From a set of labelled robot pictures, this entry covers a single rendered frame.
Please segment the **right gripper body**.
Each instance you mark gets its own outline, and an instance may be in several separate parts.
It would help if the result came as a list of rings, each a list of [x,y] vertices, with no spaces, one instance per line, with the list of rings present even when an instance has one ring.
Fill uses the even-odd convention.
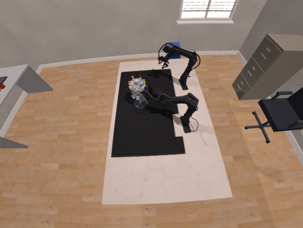
[[[163,61],[164,61],[165,64],[166,63],[169,64],[168,60],[170,59],[170,57],[168,57],[168,55],[166,55],[165,57],[161,56],[160,59],[163,59]],[[166,65],[168,65],[168,64],[166,64]]]

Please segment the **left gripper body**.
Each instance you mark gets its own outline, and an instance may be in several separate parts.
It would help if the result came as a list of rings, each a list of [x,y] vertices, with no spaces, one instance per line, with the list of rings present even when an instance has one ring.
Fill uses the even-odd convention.
[[[155,98],[155,94],[153,93],[152,87],[148,86],[148,92],[149,92],[149,94],[150,94],[153,98]],[[149,99],[154,100],[149,94],[148,94],[148,93],[146,94],[146,100],[147,100],[147,101],[148,101]]]

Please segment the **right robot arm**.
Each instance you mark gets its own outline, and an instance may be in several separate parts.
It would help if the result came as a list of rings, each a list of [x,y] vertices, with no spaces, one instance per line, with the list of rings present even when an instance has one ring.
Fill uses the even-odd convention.
[[[176,47],[178,47],[178,46],[176,46]],[[188,87],[186,85],[187,75],[190,72],[190,70],[192,69],[192,67],[194,66],[194,64],[197,62],[197,55],[193,54],[193,53],[196,53],[195,51],[193,53],[189,52],[189,51],[187,52],[186,50],[179,49],[180,47],[178,47],[178,48],[176,48],[176,47],[173,46],[172,48],[170,48],[168,45],[166,45],[163,48],[163,51],[165,53],[167,53],[168,57],[172,57],[173,54],[179,54],[179,55],[189,58],[188,66],[179,79],[182,89],[188,90]]]

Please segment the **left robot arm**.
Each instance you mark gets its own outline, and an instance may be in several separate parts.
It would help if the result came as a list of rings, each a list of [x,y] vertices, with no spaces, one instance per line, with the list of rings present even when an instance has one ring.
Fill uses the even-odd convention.
[[[159,99],[154,100],[154,101],[160,102],[160,105],[162,105],[162,106],[169,106],[172,104],[187,104],[188,110],[186,112],[186,115],[181,116],[180,119],[182,122],[184,132],[190,133],[191,129],[189,126],[189,123],[190,123],[189,119],[190,119],[192,113],[197,110],[197,105],[198,105],[199,100],[191,93],[188,93],[187,95],[184,95],[182,97],[178,96],[175,98],[172,98],[172,97],[170,98],[168,96],[164,96],[164,95],[162,95],[163,93],[164,92],[157,89],[155,91],[155,98],[154,98],[154,99],[158,99],[159,95],[161,94]],[[190,97],[197,105],[191,99],[186,99],[187,97]]]

